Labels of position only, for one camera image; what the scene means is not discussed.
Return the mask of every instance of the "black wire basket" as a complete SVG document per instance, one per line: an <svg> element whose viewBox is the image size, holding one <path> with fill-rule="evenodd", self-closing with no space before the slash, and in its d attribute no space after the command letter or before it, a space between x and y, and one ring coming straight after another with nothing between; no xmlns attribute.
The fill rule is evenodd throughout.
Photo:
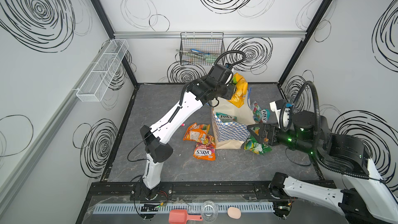
<svg viewBox="0 0 398 224"><path fill-rule="evenodd" d="M222 32L181 32L181 65L195 63L213 65L217 57L225 52L224 33ZM225 56L217 63L223 65Z"/></svg>

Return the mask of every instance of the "checkered paper bag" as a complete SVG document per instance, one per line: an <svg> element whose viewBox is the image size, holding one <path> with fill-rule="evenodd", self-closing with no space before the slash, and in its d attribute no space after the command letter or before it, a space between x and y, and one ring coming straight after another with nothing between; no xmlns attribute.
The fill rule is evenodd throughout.
<svg viewBox="0 0 398 224"><path fill-rule="evenodd" d="M213 126L213 133L216 141L217 149L240 149L241 145L246 141L250 135L246 127L250 124L255 124L253 120L253 112L250 107L245 104L237 108L232 103L225 99L220 99L220 104L212 108L211 122ZM223 123L221 119L216 116L216 112L236 116L237 122Z"/></svg>

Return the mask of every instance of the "blue and white checkered pattern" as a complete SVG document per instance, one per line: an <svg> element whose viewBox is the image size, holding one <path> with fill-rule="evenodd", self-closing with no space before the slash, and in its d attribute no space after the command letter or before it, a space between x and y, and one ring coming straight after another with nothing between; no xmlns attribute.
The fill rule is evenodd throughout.
<svg viewBox="0 0 398 224"><path fill-rule="evenodd" d="M238 140L245 142L250 132L246 129L247 125L237 122L223 123L212 110L211 122L216 127L217 141Z"/></svg>

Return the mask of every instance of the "white wire basket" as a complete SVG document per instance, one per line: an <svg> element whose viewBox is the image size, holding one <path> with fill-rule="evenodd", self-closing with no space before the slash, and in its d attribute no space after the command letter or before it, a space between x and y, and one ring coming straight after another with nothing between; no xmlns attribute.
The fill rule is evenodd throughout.
<svg viewBox="0 0 398 224"><path fill-rule="evenodd" d="M102 100L129 47L125 39L113 39L106 45L104 53L76 93L82 102Z"/></svg>

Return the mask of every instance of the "small pink object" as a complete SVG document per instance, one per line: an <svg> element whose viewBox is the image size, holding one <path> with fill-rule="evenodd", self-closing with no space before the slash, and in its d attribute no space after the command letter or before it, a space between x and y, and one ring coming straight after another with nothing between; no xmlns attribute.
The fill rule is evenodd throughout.
<svg viewBox="0 0 398 224"><path fill-rule="evenodd" d="M170 224L186 224L187 220L203 220L201 215L190 215L186 209L173 209L169 214Z"/></svg>

